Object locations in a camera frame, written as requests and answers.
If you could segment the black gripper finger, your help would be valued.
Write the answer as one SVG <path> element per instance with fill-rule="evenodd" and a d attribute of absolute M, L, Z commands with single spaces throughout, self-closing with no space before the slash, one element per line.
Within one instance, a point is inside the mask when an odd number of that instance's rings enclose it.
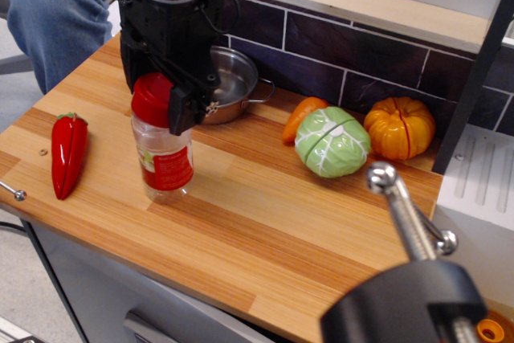
<path fill-rule="evenodd" d="M 126 84 L 131 93 L 134 93 L 135 84 L 142 76 L 161 72 L 153 62 L 146 43 L 135 45 L 122 43 L 120 45 L 120 54 Z"/>
<path fill-rule="evenodd" d="M 180 136 L 203 122 L 209 104 L 209 92 L 192 84 L 179 84 L 170 91 L 169 132 Z"/>

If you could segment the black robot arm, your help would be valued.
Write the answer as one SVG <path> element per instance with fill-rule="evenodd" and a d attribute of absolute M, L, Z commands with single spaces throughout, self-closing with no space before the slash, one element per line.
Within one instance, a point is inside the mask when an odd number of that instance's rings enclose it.
<path fill-rule="evenodd" d="M 118 0 L 120 51 L 130 88 L 160 72 L 174 87 L 165 98 L 165 127 L 180 135 L 199 125 L 220 84 L 210 50 L 220 35 L 225 0 Z"/>

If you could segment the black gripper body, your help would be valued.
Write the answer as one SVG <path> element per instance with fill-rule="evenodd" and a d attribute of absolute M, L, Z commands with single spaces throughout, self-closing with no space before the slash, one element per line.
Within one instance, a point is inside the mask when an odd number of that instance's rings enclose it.
<path fill-rule="evenodd" d="M 146 43 L 153 62 L 174 85 L 205 88 L 211 101 L 220 83 L 210 50 L 223 34 L 225 0 L 119 0 L 120 44 Z"/>

